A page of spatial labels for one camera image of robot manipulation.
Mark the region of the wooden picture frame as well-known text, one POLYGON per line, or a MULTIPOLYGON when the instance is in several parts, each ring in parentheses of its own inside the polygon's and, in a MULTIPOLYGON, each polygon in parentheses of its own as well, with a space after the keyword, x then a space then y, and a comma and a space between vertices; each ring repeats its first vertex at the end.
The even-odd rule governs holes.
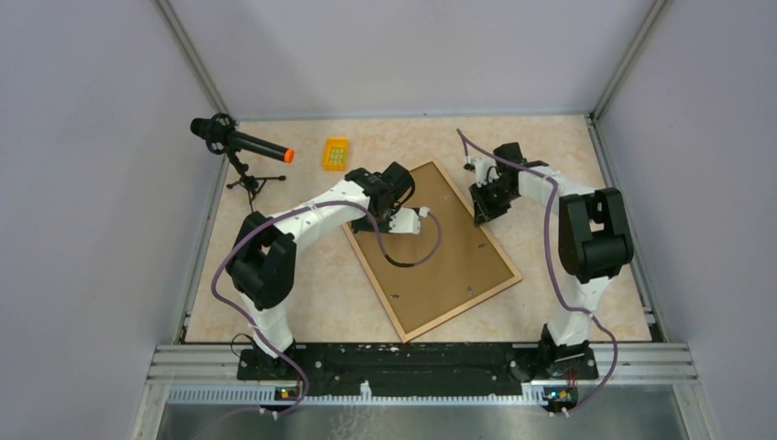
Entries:
POLYGON ((523 279, 494 236, 474 225, 471 202, 440 161, 427 160, 410 174, 416 191, 407 205, 430 209, 418 235, 345 229, 403 343, 523 279))

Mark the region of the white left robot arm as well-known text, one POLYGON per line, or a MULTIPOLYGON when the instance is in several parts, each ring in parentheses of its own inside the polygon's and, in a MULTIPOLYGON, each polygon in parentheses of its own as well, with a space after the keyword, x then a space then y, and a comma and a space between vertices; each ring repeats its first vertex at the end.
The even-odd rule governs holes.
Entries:
POLYGON ((265 216, 248 215, 237 238, 237 249, 225 264, 240 293, 261 351, 259 367, 272 379, 290 374, 294 338, 284 302, 295 280, 299 254, 321 236, 343 225, 355 231, 414 234, 421 231, 426 207, 407 207, 403 196, 414 194, 410 172, 397 162, 382 172, 349 171, 326 192, 297 207, 265 216))

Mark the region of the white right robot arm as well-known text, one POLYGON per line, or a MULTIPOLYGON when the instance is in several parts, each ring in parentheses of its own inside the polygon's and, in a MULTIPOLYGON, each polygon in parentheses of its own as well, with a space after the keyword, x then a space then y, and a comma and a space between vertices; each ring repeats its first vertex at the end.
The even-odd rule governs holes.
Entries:
POLYGON ((543 246, 559 307, 542 329, 537 364, 544 375, 561 378, 586 354, 599 301, 633 259, 623 196, 527 160, 516 142, 467 156, 464 168, 475 176, 469 192, 476 225, 504 215, 520 197, 544 208, 543 246))

